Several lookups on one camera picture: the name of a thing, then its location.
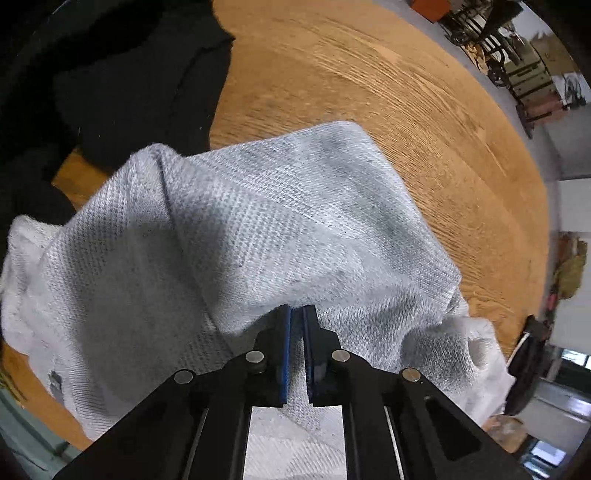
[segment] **round wooden table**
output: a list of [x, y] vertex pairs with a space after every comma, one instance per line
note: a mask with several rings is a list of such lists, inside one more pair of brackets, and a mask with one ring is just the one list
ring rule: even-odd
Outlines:
[[[548, 254], [545, 187], [519, 135], [453, 57], [363, 0], [215, 0], [235, 35], [212, 148], [332, 120], [359, 123], [400, 173], [462, 272], [472, 316], [508, 355], [538, 312]], [[80, 206], [105, 177], [73, 154], [55, 184]], [[26, 357], [3, 364], [23, 404], [78, 448], [89, 441]]]

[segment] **machinery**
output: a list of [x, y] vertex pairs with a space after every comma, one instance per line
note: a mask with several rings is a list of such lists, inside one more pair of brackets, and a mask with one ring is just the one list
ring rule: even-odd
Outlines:
[[[531, 139], [537, 125], [556, 121], [569, 109], [585, 106], [586, 101], [576, 77], [565, 77], [563, 96], [554, 84], [553, 76], [579, 71], [555, 35], [529, 42], [507, 23], [522, 10], [519, 3], [511, 0], [466, 0], [460, 10], [447, 14], [441, 25], [449, 32], [447, 38], [453, 44], [464, 48], [479, 46], [488, 78], [495, 86], [506, 87], [515, 98], [517, 115]], [[501, 34], [501, 27], [508, 37]], [[549, 54], [545, 57], [548, 65], [536, 48], [543, 48]]]
[[314, 306], [270, 318], [253, 350], [204, 375], [176, 372], [56, 480], [242, 478], [252, 408], [287, 402], [292, 322], [303, 325], [310, 402], [342, 407], [349, 479], [530, 479], [416, 369], [372, 368], [319, 326]]

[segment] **orange box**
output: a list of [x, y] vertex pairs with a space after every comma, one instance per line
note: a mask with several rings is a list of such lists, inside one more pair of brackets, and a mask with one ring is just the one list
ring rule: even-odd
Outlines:
[[439, 22], [452, 6], [448, 0], [414, 0], [410, 8], [435, 23]]

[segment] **metal screw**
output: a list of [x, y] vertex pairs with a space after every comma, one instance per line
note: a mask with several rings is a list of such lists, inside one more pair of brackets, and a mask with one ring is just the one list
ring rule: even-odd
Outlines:
[[193, 373], [191, 373], [189, 370], [181, 370], [174, 374], [174, 381], [179, 385], [190, 383], [192, 379]]
[[421, 372], [419, 372], [416, 368], [405, 368], [402, 370], [402, 376], [409, 382], [418, 382], [421, 380]]
[[246, 354], [246, 361], [250, 364], [260, 364], [265, 359], [265, 354], [259, 350], [251, 350]]
[[346, 362], [351, 358], [351, 354], [347, 350], [335, 350], [331, 356], [336, 362]]

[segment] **white cloth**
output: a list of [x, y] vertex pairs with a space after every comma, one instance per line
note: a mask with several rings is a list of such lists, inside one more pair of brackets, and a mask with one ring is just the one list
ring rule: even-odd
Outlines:
[[[179, 368], [220, 368], [278, 305], [373, 366], [416, 367], [483, 423], [513, 378], [491, 324], [467, 316], [460, 273], [363, 130], [319, 125], [183, 158], [134, 154], [63, 228], [14, 221], [2, 328], [95, 439]], [[256, 409], [247, 478], [345, 474], [338, 408]]]

